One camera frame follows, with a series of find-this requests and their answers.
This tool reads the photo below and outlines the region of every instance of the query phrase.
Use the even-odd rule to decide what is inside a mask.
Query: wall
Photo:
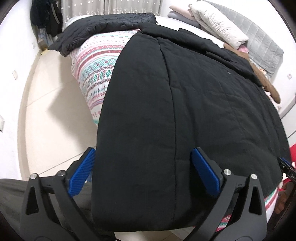
[[[0,178],[21,179],[18,116],[26,80],[39,52],[30,23],[31,4],[32,0],[20,0],[0,25],[0,115],[5,119],[4,131],[0,132]],[[14,70],[17,80],[12,75]]]
[[[283,62],[272,78],[281,96],[282,110],[296,93],[296,43],[286,24],[268,0],[210,0],[233,9],[262,28],[284,50]],[[172,4],[186,5],[192,0],[163,0],[160,15],[166,17]]]

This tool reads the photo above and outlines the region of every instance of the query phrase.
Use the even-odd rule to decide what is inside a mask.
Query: metal screw
[[[254,180],[256,180],[257,179],[257,175],[255,173],[252,173],[251,174],[251,178],[254,179]]]
[[[31,179],[35,179],[36,177],[37,177],[37,174],[36,174],[36,173],[33,173],[33,174],[30,176]]]
[[[59,177],[62,177],[62,176],[64,176],[65,174],[66,174],[66,171],[64,171],[64,170],[58,171],[58,173],[57,173],[57,175],[58,175]]]
[[[231,175],[231,171],[229,169],[225,169],[223,172],[224,172],[224,174],[226,176],[230,176]]]

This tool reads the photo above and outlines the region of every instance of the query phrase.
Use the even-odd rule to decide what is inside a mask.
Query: curtain
[[[105,0],[104,14],[151,12],[160,13],[161,0]]]
[[[104,14],[104,0],[60,0],[63,14],[63,29],[75,16]]]

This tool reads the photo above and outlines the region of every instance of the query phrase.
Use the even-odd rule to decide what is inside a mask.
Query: gray pants
[[[22,208],[22,201],[28,182],[13,180],[13,179],[0,179],[0,211],[6,218],[12,228],[19,234],[20,233],[20,214]],[[64,216],[59,208],[59,204],[54,194],[50,194],[52,205],[56,211],[57,217],[61,225],[71,230]],[[79,195],[74,197],[74,200],[86,218],[92,221],[91,218],[91,183],[85,183]]]

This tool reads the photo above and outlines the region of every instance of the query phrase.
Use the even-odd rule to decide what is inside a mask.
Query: hanging clothes
[[[52,37],[62,32],[63,17],[55,0],[33,0],[31,22]]]

